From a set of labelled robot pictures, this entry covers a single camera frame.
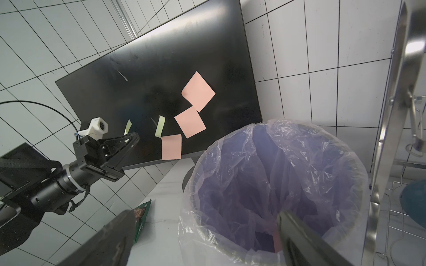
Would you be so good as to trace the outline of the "pink note bottom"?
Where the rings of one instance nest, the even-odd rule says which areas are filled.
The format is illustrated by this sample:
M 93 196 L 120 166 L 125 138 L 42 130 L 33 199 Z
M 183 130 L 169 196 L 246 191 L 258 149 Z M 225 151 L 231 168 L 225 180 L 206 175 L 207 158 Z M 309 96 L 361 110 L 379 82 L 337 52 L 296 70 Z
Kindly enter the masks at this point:
M 179 160 L 182 153 L 182 136 L 170 135 L 161 137 L 162 140 L 162 160 Z

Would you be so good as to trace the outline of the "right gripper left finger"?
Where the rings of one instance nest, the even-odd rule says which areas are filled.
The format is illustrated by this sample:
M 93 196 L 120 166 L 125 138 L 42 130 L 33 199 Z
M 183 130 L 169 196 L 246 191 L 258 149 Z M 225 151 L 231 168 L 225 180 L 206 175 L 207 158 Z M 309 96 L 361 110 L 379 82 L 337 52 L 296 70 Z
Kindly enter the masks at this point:
M 60 265 L 126 266 L 133 246 L 135 225 L 134 211 L 123 211 Z

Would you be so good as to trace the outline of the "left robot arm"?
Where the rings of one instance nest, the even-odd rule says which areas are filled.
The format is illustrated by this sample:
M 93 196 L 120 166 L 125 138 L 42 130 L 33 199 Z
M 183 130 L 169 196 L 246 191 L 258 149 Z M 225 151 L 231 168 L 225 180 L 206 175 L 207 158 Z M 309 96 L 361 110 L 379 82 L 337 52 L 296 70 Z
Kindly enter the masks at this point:
M 139 142 L 137 133 L 96 140 L 90 136 L 74 144 L 70 164 L 46 159 L 27 143 L 1 157 L 1 254 L 22 245 L 46 212 L 73 212 L 100 179 L 117 182 L 125 173 L 125 158 Z

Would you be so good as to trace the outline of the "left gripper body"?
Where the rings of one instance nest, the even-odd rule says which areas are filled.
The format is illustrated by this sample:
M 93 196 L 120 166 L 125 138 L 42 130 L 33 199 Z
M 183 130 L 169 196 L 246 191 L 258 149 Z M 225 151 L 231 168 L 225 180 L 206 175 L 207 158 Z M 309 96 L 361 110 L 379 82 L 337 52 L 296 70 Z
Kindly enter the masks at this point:
M 115 171 L 108 167 L 110 150 L 101 147 L 99 141 L 85 136 L 73 143 L 77 165 L 82 171 L 97 178 L 117 182 L 124 176 L 124 170 L 122 168 L 120 171 Z

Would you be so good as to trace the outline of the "yellow strip note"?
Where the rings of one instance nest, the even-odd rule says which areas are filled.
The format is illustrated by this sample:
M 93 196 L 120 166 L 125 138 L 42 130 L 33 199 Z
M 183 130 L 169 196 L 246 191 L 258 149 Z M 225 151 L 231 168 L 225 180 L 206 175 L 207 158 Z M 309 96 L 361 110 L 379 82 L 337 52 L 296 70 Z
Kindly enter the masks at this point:
M 131 129 L 131 127 L 132 127 L 132 122 L 131 122 L 131 120 L 129 119 L 128 121 L 127 121 L 127 123 L 126 123 L 126 127 L 125 127 L 125 130 L 124 130 L 124 135 L 127 135 L 127 134 L 129 134 L 129 132 L 130 132 L 130 129 Z
M 162 137 L 164 125 L 165 125 L 165 117 L 160 115 L 159 121 L 158 121 L 157 126 L 156 126 L 155 137 L 158 137 L 158 138 Z

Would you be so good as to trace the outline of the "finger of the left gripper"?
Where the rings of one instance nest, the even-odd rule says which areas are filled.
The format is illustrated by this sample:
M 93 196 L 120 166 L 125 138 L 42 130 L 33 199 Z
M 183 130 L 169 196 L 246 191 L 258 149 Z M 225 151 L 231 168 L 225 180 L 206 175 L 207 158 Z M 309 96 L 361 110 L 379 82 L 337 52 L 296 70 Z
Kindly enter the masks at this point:
M 125 158 L 130 155 L 134 147 L 131 149 L 110 150 L 110 155 L 108 156 L 108 167 L 115 171 L 120 171 L 123 168 Z
M 101 139 L 99 144 L 108 150 L 131 149 L 140 141 L 138 133 L 129 133 L 120 137 Z

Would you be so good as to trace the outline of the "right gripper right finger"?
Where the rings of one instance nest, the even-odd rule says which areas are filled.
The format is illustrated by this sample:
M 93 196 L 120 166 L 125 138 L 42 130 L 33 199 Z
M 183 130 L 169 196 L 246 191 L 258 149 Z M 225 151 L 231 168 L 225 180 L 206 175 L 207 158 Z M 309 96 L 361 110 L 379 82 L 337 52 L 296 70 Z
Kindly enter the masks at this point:
M 277 228 L 288 266 L 350 266 L 351 263 L 296 215 L 281 211 Z

